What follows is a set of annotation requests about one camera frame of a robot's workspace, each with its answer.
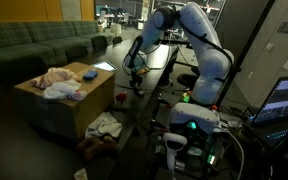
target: cable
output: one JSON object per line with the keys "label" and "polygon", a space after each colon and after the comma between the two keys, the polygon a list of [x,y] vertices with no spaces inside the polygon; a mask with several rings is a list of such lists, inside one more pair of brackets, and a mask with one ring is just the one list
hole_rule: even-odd
{"label": "cable", "polygon": [[118,87],[122,87],[122,88],[125,88],[125,89],[130,89],[130,90],[132,90],[133,88],[131,88],[131,87],[128,87],[128,86],[124,86],[124,85],[121,85],[121,84],[117,84],[117,83],[115,83],[115,86],[118,86]]}
{"label": "cable", "polygon": [[244,166],[244,151],[243,151],[242,145],[240,144],[240,142],[238,142],[236,137],[233,136],[233,134],[231,134],[229,131],[226,131],[226,130],[224,130],[223,132],[226,132],[227,134],[229,134],[236,141],[236,143],[238,144],[238,146],[241,149],[241,155],[242,155],[241,161],[242,162],[241,162],[240,172],[238,173],[238,177],[237,177],[237,180],[239,180],[241,178],[241,174],[242,174],[242,170],[243,170],[243,166]]}
{"label": "cable", "polygon": [[171,51],[171,46],[170,46],[170,40],[169,40],[169,45],[168,45],[168,52],[167,52],[167,58],[166,58],[166,62],[165,62],[165,64],[164,64],[164,66],[163,67],[161,67],[161,68],[150,68],[150,67],[148,67],[145,63],[145,66],[147,67],[147,68],[149,68],[150,70],[161,70],[161,69],[164,69],[166,66],[167,66],[167,64],[168,64],[168,61],[169,61],[169,55],[170,55],[170,51]]}
{"label": "cable", "polygon": [[270,167],[270,177],[268,178],[268,180],[271,180],[273,177],[273,166]]}
{"label": "cable", "polygon": [[162,44],[162,41],[160,41],[160,43],[157,45],[157,47],[155,49],[153,49],[152,51],[145,53],[145,54],[147,55],[147,54],[150,54],[150,53],[156,51],[161,46],[161,44]]}
{"label": "cable", "polygon": [[185,59],[185,57],[184,57],[184,55],[183,55],[180,47],[178,47],[178,50],[179,50],[179,52],[181,53],[181,55],[182,55],[184,61],[186,62],[186,64],[189,64],[189,65],[190,65],[190,63],[188,63],[187,60]]}
{"label": "cable", "polygon": [[224,49],[222,49],[221,47],[217,46],[216,44],[214,44],[214,43],[212,43],[211,41],[209,41],[208,39],[206,39],[205,37],[206,37],[207,34],[204,34],[203,36],[198,36],[197,34],[194,34],[190,29],[188,29],[188,28],[181,22],[180,19],[178,19],[178,23],[180,24],[180,26],[181,26],[184,30],[186,30],[186,31],[187,31],[188,33],[190,33],[192,36],[196,37],[196,38],[199,39],[201,42],[204,42],[204,43],[206,43],[206,44],[209,44],[209,45],[212,46],[214,49],[216,49],[216,50],[220,51],[221,53],[223,53],[223,54],[227,57],[228,61],[230,62],[230,65],[231,65],[228,74],[230,74],[230,73],[232,72],[233,66],[234,66],[233,60],[232,60],[231,56],[228,55],[227,52],[226,52]]}

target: wall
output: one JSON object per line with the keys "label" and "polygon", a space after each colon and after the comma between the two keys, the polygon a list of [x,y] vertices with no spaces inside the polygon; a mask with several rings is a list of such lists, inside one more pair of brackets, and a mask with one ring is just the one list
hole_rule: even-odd
{"label": "wall", "polygon": [[223,48],[237,60],[246,45],[268,0],[227,0],[216,32]]}
{"label": "wall", "polygon": [[[81,0],[82,20],[94,19],[94,0]],[[60,0],[0,0],[0,22],[62,21]]]}
{"label": "wall", "polygon": [[64,21],[80,21],[82,19],[80,0],[61,0],[61,6]]}
{"label": "wall", "polygon": [[[260,107],[277,79],[288,76],[283,68],[288,60],[288,34],[277,32],[284,21],[288,22],[288,0],[276,0],[235,78],[253,106]],[[272,51],[265,49],[268,43],[274,45]]]}

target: computer monitor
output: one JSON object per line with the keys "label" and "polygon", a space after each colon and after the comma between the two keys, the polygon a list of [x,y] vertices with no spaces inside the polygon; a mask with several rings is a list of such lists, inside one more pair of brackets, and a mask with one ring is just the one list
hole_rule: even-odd
{"label": "computer monitor", "polygon": [[251,125],[260,126],[288,118],[288,77],[276,82],[258,113],[251,118]]}

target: cardboard box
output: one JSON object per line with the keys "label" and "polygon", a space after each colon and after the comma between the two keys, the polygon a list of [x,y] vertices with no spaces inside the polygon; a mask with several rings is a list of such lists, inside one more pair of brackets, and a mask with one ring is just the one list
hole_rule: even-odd
{"label": "cardboard box", "polygon": [[[74,62],[63,68],[82,76],[90,66]],[[82,101],[46,100],[43,90],[34,87],[31,81],[16,85],[14,92],[24,116],[34,126],[80,140],[87,126],[114,103],[114,73],[97,71],[98,76],[94,80],[81,82],[80,89],[88,93]]]}

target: towel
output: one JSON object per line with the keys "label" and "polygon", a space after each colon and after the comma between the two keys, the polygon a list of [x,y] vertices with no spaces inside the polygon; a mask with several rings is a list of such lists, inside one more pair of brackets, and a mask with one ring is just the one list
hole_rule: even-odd
{"label": "towel", "polygon": [[80,169],[78,170],[75,174],[74,174],[74,178],[75,180],[88,180],[87,179],[87,173],[86,173],[86,169]]}
{"label": "towel", "polygon": [[55,82],[44,90],[45,99],[66,99],[70,98],[81,101],[87,95],[86,91],[79,90],[81,83],[73,79],[63,82]]}
{"label": "towel", "polygon": [[85,138],[92,136],[101,137],[104,134],[109,134],[117,138],[122,130],[122,124],[109,112],[103,112],[94,122],[88,125],[85,131]]}
{"label": "towel", "polygon": [[73,79],[77,82],[81,82],[82,78],[76,75],[74,72],[69,69],[63,68],[49,68],[47,73],[43,76],[33,79],[33,84],[38,87],[45,89],[51,86],[53,83],[62,82]]}

